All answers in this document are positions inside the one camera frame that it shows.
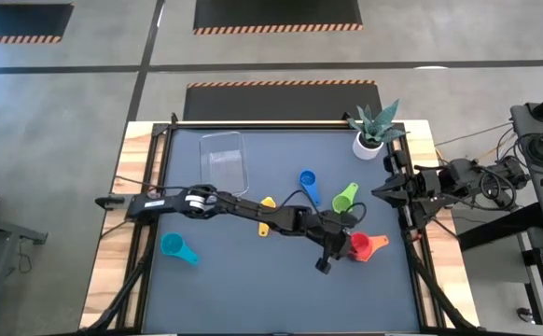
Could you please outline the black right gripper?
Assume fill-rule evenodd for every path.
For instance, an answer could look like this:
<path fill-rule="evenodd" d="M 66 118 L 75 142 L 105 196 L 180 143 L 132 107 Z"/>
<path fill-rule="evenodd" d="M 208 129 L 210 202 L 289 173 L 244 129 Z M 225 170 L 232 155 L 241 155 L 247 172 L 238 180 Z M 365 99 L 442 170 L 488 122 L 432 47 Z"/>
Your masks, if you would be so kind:
<path fill-rule="evenodd" d="M 392 175 L 386 182 L 371 192 L 373 195 L 387 203 L 393 208 L 408 206 L 411 227 L 420 228 L 424 223 L 420 217 L 419 205 L 413 204 L 413 199 L 419 196 L 416 182 L 408 173 L 408 156 L 404 151 L 394 151 L 384 160 L 384 168 Z"/>

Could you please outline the black table frame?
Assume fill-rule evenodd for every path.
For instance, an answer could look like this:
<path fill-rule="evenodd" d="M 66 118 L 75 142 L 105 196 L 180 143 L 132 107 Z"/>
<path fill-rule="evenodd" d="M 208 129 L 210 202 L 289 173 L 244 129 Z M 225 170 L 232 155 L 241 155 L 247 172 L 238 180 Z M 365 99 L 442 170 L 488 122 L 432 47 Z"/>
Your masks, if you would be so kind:
<path fill-rule="evenodd" d="M 433 165 L 439 161 L 429 122 L 426 119 L 402 120 L 400 124 L 407 132 L 406 138 L 394 143 L 396 149 L 406 148 L 411 154 L 411 163 Z M 154 183 L 163 176 L 163 151 L 165 137 L 171 134 L 173 126 L 237 126 L 241 129 L 253 126 L 294 126 L 300 130 L 311 126 L 315 129 L 345 127 L 345 121 L 338 120 L 244 120 L 244 121 L 132 121 L 127 127 L 118 159 L 116 179 L 112 193 L 116 196 L 136 193 L 141 186 L 129 179 L 145 177 Z M 135 228 L 126 223 L 112 231 L 108 241 L 100 242 L 90 279 L 90 287 L 84 304 L 79 328 L 88 329 L 104 313 L 107 301 L 115 297 L 136 265 L 136 259 L 143 256 L 147 236 L 153 232 L 148 227 Z M 470 323 L 477 326 L 479 318 L 466 266 L 459 245 L 435 223 L 426 229 L 425 238 L 415 244 L 416 252 L 429 252 L 424 263 L 435 272 L 435 278 L 449 300 Z"/>

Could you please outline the clear plastic basket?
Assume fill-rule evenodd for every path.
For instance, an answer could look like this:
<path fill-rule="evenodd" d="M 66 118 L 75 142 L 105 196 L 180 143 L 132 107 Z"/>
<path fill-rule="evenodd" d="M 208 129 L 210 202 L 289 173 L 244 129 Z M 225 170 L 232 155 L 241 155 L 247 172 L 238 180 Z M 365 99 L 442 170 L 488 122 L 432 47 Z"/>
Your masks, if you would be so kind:
<path fill-rule="evenodd" d="M 248 191 L 243 136 L 238 132 L 210 133 L 199 143 L 201 182 L 234 196 Z"/>

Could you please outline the blue measuring cup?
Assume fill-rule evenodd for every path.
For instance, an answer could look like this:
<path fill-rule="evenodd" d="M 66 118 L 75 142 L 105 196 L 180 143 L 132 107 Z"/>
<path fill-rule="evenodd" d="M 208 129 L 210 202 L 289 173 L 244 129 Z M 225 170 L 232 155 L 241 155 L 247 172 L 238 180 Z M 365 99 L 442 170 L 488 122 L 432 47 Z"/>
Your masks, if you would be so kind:
<path fill-rule="evenodd" d="M 321 197 L 317 187 L 317 178 L 313 171 L 302 170 L 299 174 L 299 183 L 303 190 L 309 195 L 316 206 L 321 204 Z"/>

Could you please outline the green plant in white pot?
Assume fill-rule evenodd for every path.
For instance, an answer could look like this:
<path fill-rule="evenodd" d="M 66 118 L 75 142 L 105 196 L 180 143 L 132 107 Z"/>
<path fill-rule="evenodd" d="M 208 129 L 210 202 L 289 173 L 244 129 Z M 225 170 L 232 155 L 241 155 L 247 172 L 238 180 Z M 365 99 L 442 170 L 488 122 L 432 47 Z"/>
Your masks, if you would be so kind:
<path fill-rule="evenodd" d="M 364 161 L 374 159 L 384 144 L 397 140 L 406 134 L 393 124 L 394 117 L 399 108 L 399 100 L 396 99 L 388 107 L 380 111 L 376 117 L 372 116 L 370 106 L 356 107 L 360 123 L 350 115 L 347 116 L 351 129 L 357 131 L 353 142 L 353 152 Z"/>

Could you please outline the red measuring cup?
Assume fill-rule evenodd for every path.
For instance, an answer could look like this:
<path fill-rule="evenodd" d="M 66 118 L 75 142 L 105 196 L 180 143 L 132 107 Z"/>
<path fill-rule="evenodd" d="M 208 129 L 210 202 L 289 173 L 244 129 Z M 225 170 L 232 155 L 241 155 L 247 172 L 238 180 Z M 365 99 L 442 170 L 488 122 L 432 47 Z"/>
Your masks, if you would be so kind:
<path fill-rule="evenodd" d="M 349 257 L 355 261 L 367 262 L 372 254 L 371 238 L 363 232 L 354 232 L 350 237 L 351 247 Z"/>

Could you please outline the black orange-striped floor mat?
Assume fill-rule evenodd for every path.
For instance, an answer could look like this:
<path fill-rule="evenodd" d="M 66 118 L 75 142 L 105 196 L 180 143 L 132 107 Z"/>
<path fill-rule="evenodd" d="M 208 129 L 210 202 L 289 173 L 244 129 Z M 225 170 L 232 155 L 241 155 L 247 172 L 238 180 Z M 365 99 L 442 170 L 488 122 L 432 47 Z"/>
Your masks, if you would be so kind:
<path fill-rule="evenodd" d="M 361 31 L 357 0 L 197 0 L 194 35 Z"/>
<path fill-rule="evenodd" d="M 339 120 L 357 108 L 382 110 L 376 83 L 369 79 L 194 82 L 187 86 L 183 119 Z"/>
<path fill-rule="evenodd" d="M 62 41 L 75 5 L 0 4 L 0 44 L 56 44 Z"/>

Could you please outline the yellow measuring cup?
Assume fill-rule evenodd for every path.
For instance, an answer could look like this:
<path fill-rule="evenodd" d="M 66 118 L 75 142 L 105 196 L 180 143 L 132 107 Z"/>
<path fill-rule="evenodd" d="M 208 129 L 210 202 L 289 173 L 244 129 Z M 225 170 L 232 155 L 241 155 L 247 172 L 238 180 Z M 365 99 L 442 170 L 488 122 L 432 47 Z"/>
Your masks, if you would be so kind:
<path fill-rule="evenodd" d="M 261 203 L 265 206 L 274 208 L 276 206 L 276 203 L 272 197 L 266 197 L 261 201 Z M 259 237 L 267 237 L 269 235 L 270 228 L 269 226 L 264 222 L 258 223 L 258 236 Z"/>

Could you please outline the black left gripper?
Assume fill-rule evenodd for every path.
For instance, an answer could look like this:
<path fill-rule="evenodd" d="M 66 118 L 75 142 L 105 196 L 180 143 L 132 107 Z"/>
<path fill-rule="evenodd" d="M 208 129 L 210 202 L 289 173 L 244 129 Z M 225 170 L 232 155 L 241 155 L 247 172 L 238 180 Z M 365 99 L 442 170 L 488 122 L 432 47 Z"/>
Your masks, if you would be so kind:
<path fill-rule="evenodd" d="M 343 223 L 323 219 L 314 229 L 314 241 L 323 247 L 322 257 L 316 262 L 315 268 L 322 273 L 329 273 L 329 259 L 339 260 L 350 256 L 353 223 Z"/>

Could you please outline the green measuring cup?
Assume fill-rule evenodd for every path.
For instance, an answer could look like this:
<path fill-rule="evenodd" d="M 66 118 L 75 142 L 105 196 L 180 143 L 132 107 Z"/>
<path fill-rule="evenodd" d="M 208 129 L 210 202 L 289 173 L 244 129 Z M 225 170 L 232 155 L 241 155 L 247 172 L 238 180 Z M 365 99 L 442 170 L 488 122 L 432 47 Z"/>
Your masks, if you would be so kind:
<path fill-rule="evenodd" d="M 358 188 L 359 186 L 352 182 L 341 193 L 337 194 L 331 203 L 333 211 L 336 213 L 352 211 Z"/>

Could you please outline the blue-grey table mat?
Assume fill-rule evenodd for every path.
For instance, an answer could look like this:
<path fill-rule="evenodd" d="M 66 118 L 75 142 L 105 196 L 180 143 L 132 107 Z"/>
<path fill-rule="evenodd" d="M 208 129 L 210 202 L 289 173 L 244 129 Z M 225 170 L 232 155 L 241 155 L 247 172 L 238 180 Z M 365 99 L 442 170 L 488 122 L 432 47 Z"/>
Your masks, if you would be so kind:
<path fill-rule="evenodd" d="M 156 251 L 143 330 L 146 333 L 416 331 L 419 321 L 397 210 L 371 191 L 388 177 L 380 159 L 362 161 L 352 131 L 246 131 L 248 200 L 272 197 L 304 205 L 299 174 L 317 178 L 321 208 L 350 183 L 358 186 L 358 230 L 389 245 L 367 262 L 340 259 L 315 268 L 319 245 L 276 232 L 258 236 L 255 221 L 222 215 L 160 218 L 159 234 L 180 234 L 200 257 L 187 262 Z"/>

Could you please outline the teal measuring cup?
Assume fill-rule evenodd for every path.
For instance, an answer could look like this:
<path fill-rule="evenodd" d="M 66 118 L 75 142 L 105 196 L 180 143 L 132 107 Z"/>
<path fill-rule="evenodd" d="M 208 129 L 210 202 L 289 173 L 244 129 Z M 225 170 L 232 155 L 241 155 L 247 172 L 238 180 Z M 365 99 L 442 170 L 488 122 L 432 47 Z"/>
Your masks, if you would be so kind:
<path fill-rule="evenodd" d="M 191 265 L 200 263 L 200 257 L 187 245 L 184 238 L 175 232 L 165 233 L 160 238 L 160 250 L 167 257 L 182 259 Z"/>

